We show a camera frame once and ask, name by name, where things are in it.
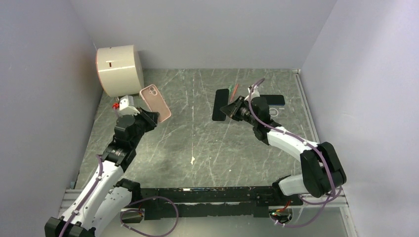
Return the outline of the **blue phone black screen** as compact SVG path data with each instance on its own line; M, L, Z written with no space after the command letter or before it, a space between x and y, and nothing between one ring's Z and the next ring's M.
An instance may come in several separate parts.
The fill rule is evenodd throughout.
M261 98L264 98L269 106L284 106L286 104L283 95L262 94Z

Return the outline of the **clear phone case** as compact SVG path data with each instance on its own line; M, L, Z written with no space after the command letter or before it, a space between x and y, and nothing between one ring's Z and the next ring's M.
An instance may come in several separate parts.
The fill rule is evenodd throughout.
M284 106L269 106L270 116L273 118L278 118L282 112L285 111Z

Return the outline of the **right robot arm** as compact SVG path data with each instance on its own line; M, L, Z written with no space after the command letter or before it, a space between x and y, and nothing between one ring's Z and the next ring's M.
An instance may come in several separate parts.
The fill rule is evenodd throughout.
M316 143L285 129L270 115L270 107L263 97L251 101L240 96L220 111L235 121L252 125L255 137L268 146L278 148L300 162L301 174L288 176L273 183L272 200L285 204L292 195L310 194L315 198L333 195L347 177L333 145Z

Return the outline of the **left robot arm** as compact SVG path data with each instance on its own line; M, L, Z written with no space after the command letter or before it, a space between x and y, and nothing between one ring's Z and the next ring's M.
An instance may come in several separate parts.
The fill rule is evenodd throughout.
M44 226L47 237L98 237L124 206L141 202L140 184L123 179L146 132L158 124L159 113L141 108L120 116L112 141L97 156L98 167L80 195L58 218Z

